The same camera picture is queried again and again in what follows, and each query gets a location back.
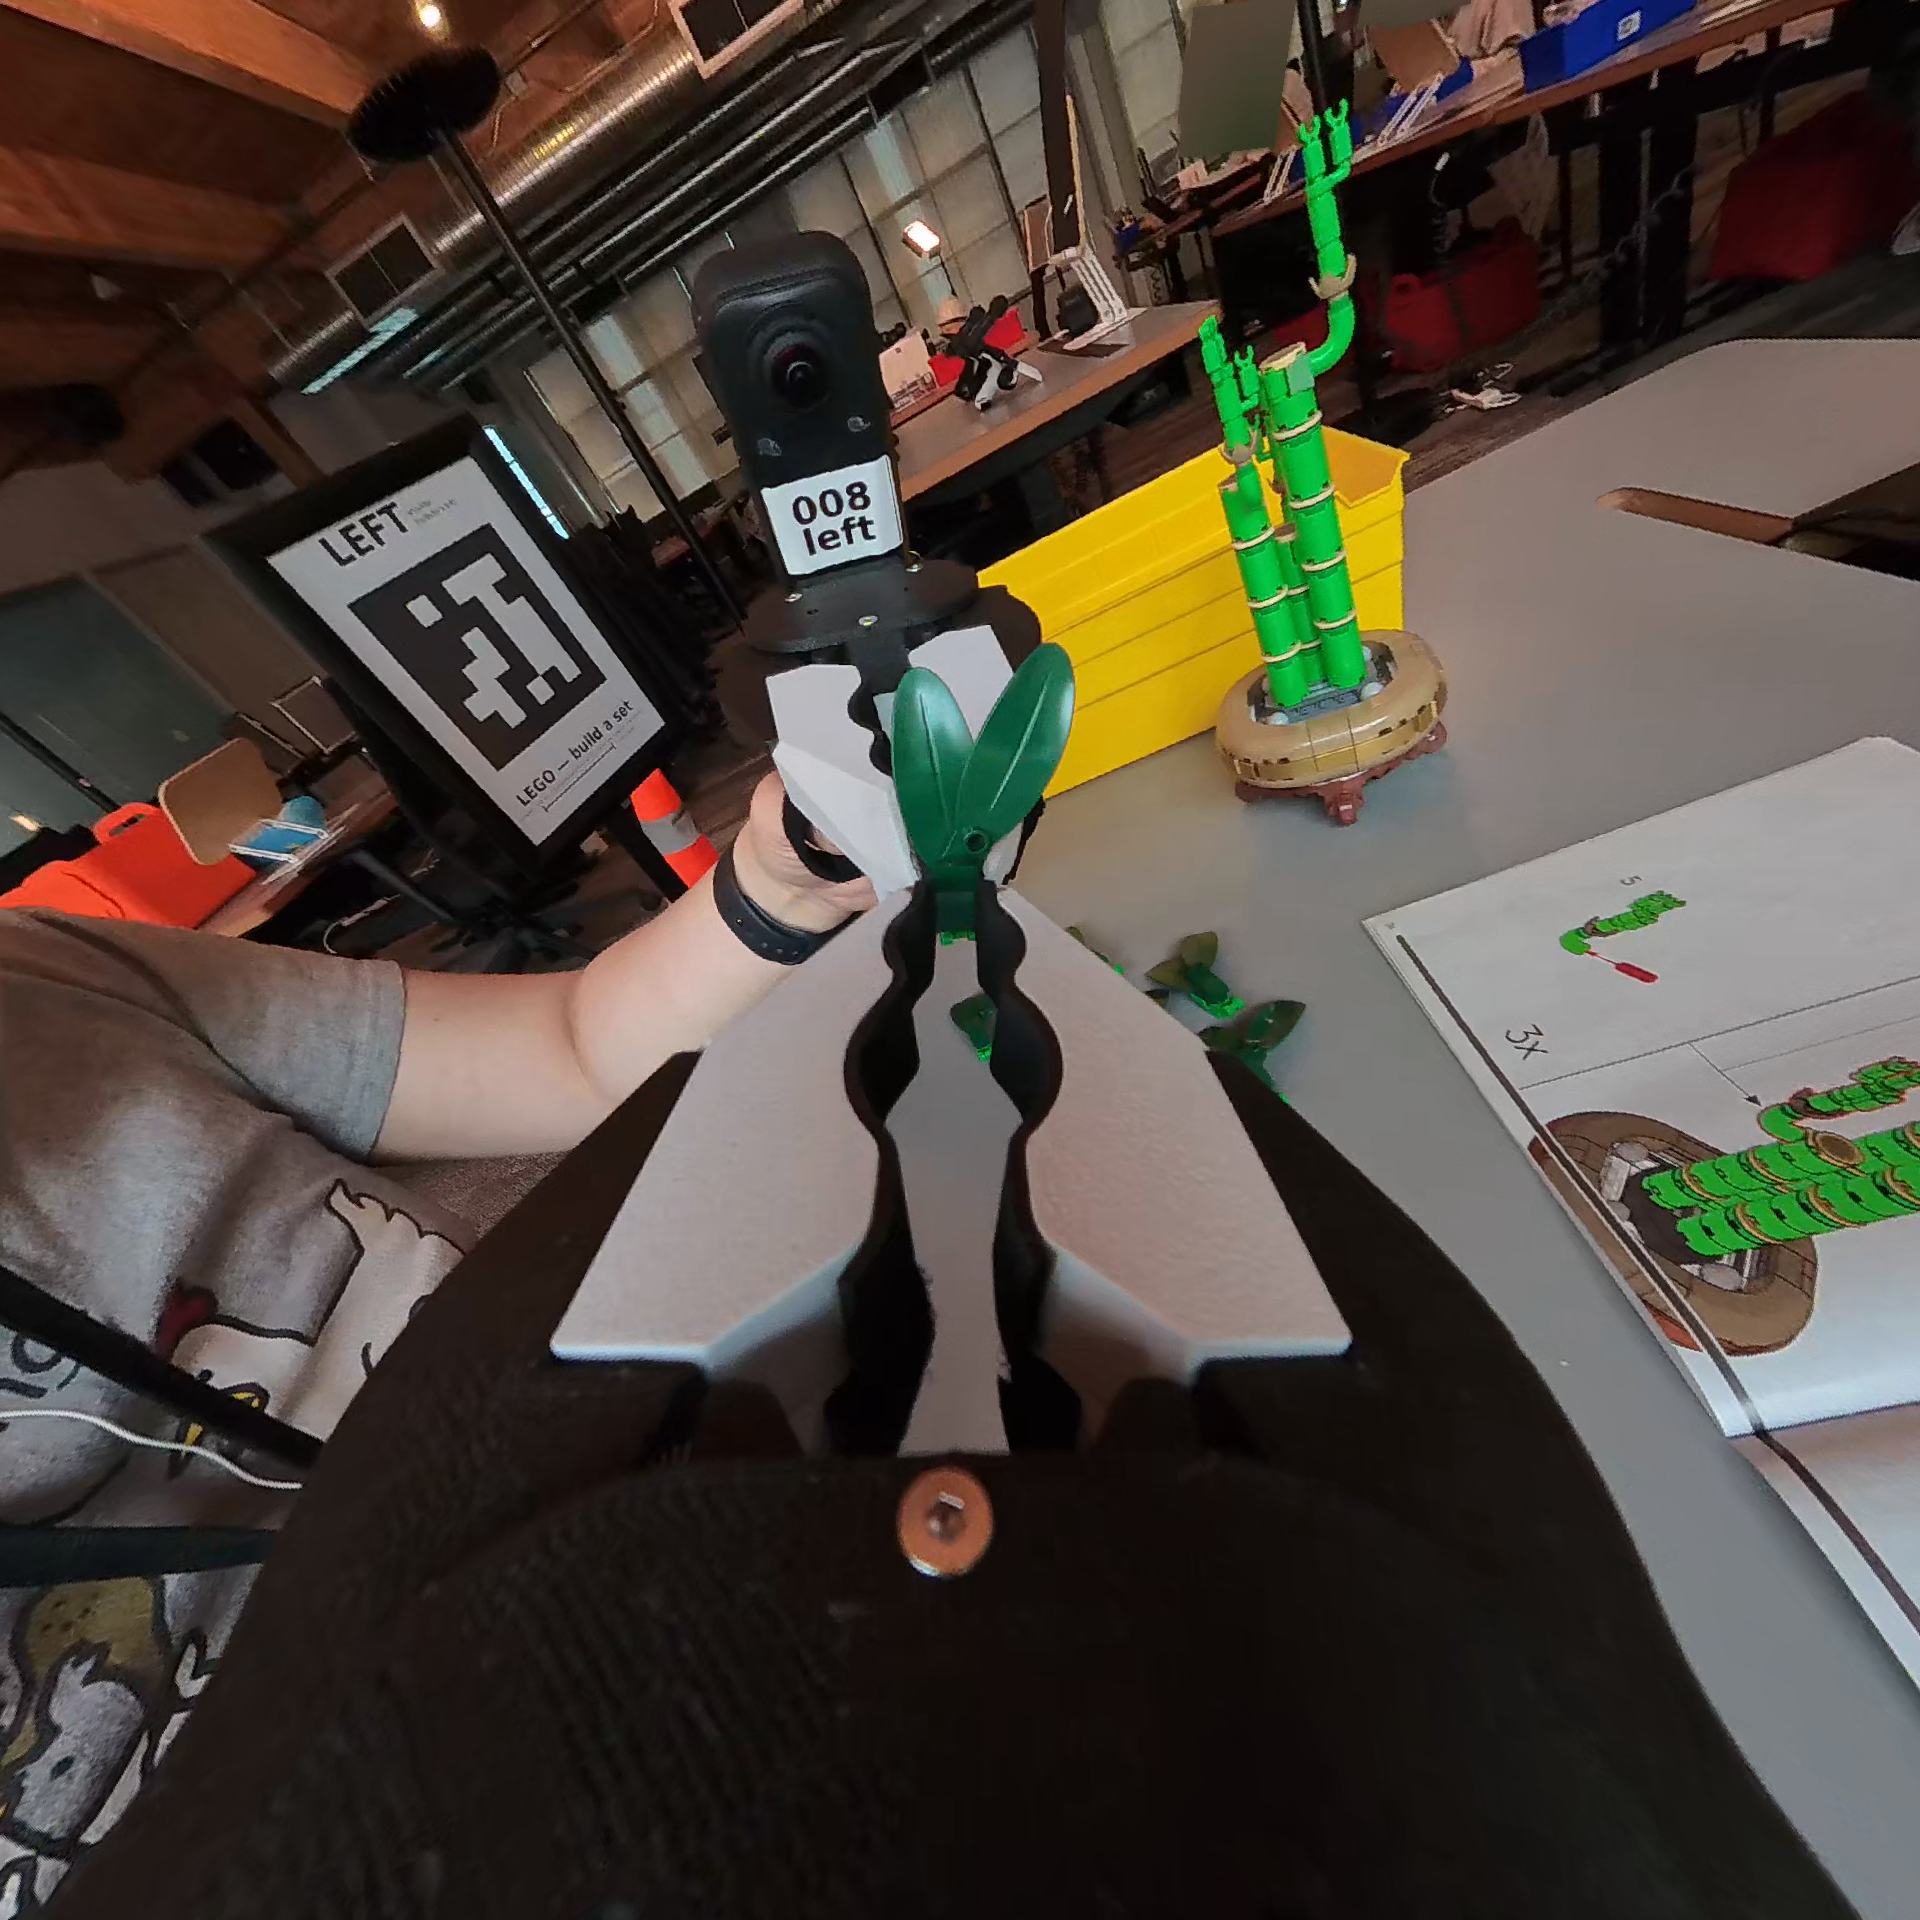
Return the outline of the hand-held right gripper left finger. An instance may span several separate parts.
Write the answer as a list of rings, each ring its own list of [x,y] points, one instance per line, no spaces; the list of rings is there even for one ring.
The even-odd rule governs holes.
[[[673,1360],[785,1410],[911,1410],[927,1283],[892,1115],[921,1067],[927,886],[855,919],[691,1067],[555,1360]]]

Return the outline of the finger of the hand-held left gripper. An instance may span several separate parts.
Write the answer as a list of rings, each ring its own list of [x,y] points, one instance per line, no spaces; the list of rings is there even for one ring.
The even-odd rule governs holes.
[[[772,759],[787,794],[879,897],[910,891],[921,872],[897,785],[874,760],[871,727],[851,710],[860,694],[858,666],[795,665],[770,675],[765,694],[775,719]]]
[[[1017,672],[1003,654],[1001,638],[988,624],[925,638],[911,646],[911,665],[948,685],[971,737],[978,737],[1001,690]]]

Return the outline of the green lego leaf sprig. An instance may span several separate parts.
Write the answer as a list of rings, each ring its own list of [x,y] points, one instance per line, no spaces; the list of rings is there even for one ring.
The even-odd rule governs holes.
[[[1042,803],[1073,710],[1073,659],[1052,640],[1019,662],[978,731],[938,672],[903,674],[892,722],[897,800],[945,942],[977,935],[988,858]]]

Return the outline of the cluster of green lego leaves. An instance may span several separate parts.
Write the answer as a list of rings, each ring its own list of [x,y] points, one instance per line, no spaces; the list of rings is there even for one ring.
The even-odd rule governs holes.
[[[1078,926],[1068,926],[1066,930],[1082,946],[1090,949],[1103,966],[1124,976],[1124,963],[1095,944]],[[1263,1087],[1284,1099],[1276,1079],[1274,1054],[1305,1017],[1305,1002],[1298,999],[1243,999],[1215,968],[1215,960],[1218,935],[1214,930],[1191,933],[1161,961],[1143,970],[1137,985],[1169,1011],[1172,1011],[1175,1000],[1181,1000],[1204,1014],[1206,1023],[1196,1027],[1196,1038],[1220,1057],[1245,1067]],[[948,1010],[948,1018],[967,1043],[971,1043],[973,1055],[988,1064],[997,1030],[991,995],[973,991],[971,995],[958,999]]]

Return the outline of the green lego bamboo model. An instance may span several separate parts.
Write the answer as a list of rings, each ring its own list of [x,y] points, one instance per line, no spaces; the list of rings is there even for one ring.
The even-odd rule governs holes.
[[[1316,393],[1358,327],[1358,258],[1337,208],[1354,170],[1348,102],[1303,126],[1301,155],[1325,341],[1257,359],[1215,320],[1198,330],[1227,463],[1215,494],[1260,648],[1220,702],[1215,750],[1238,800],[1314,800],[1350,827],[1369,783],[1447,745],[1449,685],[1421,635],[1359,624]]]

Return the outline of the lego instruction booklet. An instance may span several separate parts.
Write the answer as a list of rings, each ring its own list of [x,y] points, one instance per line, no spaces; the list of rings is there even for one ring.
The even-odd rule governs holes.
[[[1909,1675],[1915,827],[1870,736],[1366,920]]]

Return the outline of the person's left hand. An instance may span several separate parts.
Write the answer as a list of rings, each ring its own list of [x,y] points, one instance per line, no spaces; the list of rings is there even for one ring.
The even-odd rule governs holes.
[[[829,880],[797,853],[785,824],[785,781],[765,773],[751,791],[747,823],[733,841],[737,880],[772,920],[803,930],[829,933],[878,903],[871,878]]]

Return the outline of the orange traffic cone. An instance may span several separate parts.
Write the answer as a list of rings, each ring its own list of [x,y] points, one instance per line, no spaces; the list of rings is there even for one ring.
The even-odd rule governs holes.
[[[694,886],[717,864],[717,850],[692,819],[665,768],[653,768],[630,791],[630,814],[646,845],[682,888]]]

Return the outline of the black wrist band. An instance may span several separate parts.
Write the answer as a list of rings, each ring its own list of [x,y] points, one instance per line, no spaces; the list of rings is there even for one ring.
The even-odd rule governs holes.
[[[719,920],[747,952],[782,968],[806,961],[852,920],[851,914],[827,928],[795,928],[779,920],[743,891],[732,847],[717,856],[711,870],[711,899]]]

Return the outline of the black pole stand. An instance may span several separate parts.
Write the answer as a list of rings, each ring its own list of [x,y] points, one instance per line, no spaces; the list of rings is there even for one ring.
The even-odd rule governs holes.
[[[541,277],[537,263],[516,238],[516,231],[465,143],[465,135],[478,127],[493,107],[498,89],[501,72],[487,49],[436,45],[377,80],[353,110],[346,135],[361,159],[377,165],[403,165],[431,155],[442,155],[447,162],[471,208],[489,227],[498,250],[508,258],[539,315],[557,335],[561,346],[571,366],[575,366],[595,403],[617,431],[642,479],[657,494],[663,511],[689,546],[714,598],[727,613],[729,624],[743,629],[745,608],[738,603],[729,577],[707,552],[692,517],[646,447],[621,398],[593,359],[586,335],[567,307],[554,297],[547,277]]]

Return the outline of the background grey table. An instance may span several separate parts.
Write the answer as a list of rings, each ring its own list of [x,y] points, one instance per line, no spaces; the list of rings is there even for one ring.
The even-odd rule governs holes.
[[[898,494],[930,506],[1042,469],[1103,425],[1165,360],[1196,342],[1215,302],[1148,305],[1083,351],[1035,346],[1021,377],[988,409],[948,390],[897,427]]]

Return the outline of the white ceiling vent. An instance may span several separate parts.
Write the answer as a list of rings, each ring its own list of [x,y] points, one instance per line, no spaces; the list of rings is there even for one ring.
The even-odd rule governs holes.
[[[670,2],[667,6],[701,80],[714,80],[770,37],[803,23],[806,11],[804,2]]]
[[[403,297],[431,280],[439,259],[406,216],[377,227],[357,250],[326,267],[326,278],[365,325],[393,311]]]

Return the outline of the black framed tag sign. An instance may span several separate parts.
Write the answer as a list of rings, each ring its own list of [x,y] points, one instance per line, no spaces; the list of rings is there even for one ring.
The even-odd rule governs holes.
[[[653,665],[468,416],[229,518],[207,547],[529,878],[607,827],[683,737]]]

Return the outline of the orange chair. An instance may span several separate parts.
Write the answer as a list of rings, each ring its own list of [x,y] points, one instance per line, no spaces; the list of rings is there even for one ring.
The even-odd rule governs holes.
[[[87,850],[50,858],[5,886],[2,907],[37,907],[98,920],[198,928],[254,882],[235,854],[193,856],[158,803],[131,801],[89,829]]]

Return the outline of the blue plastic bin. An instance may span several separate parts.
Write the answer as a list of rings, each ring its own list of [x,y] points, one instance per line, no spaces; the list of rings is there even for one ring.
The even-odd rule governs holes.
[[[1524,91],[1543,91],[1573,81],[1651,31],[1663,29],[1675,17],[1691,13],[1694,6],[1697,2],[1588,2],[1551,6],[1551,17],[1521,42]]]

